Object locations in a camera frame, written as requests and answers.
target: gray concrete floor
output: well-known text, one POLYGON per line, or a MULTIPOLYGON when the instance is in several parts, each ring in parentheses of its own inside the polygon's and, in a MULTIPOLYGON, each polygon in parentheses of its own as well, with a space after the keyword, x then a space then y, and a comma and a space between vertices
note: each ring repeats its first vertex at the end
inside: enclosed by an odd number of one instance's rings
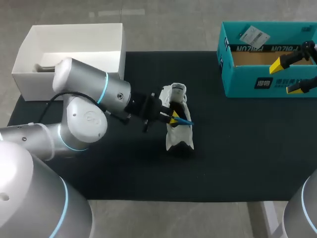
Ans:
MULTIPOLYGON (((315 0, 0 0, 0 126, 20 95, 10 74, 32 25, 122 22, 128 51, 199 51, 216 50, 223 20, 316 21, 316 11, 315 0)), ((91 204, 97 238, 265 237, 246 203, 91 204)))

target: white label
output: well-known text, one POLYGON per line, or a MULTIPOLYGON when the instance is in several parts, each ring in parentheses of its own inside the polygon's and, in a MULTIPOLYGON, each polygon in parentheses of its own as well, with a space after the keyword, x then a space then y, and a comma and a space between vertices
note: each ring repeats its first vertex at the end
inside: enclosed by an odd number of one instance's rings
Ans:
POLYGON ((270 36, 268 34, 260 31, 254 26, 250 26, 249 29, 241 36, 240 40, 258 49, 264 45, 269 38, 270 36))

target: white cardboard box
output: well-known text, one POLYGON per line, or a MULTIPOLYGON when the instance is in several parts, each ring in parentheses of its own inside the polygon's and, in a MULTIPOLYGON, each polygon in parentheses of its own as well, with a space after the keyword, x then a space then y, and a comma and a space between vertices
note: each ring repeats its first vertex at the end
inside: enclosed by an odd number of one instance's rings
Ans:
POLYGON ((54 66, 65 57, 123 80, 125 37, 122 23, 32 26, 12 70, 25 101, 46 101, 55 95, 52 89, 54 73, 36 72, 35 64, 54 66))

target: black table mat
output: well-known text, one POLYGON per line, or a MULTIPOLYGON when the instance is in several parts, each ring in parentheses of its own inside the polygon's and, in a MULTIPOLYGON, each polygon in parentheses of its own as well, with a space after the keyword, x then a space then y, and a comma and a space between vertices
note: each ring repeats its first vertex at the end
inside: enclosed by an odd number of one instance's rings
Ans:
MULTIPOLYGON (((89 150, 47 162, 87 199, 289 200, 317 168, 317 99, 226 98, 215 52, 127 52, 125 80, 143 92, 186 84, 195 153, 169 155, 164 124, 144 134, 137 118, 108 118, 89 150)), ((21 97, 9 125, 37 121, 45 104, 21 97)), ((61 115, 56 102, 43 123, 61 115)))

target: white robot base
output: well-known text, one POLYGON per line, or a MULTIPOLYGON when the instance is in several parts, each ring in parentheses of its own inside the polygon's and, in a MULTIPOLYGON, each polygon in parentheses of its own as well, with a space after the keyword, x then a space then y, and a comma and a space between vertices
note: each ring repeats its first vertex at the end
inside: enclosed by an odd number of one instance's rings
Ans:
POLYGON ((22 146, 0 141, 0 237, 93 238, 89 202, 22 146))

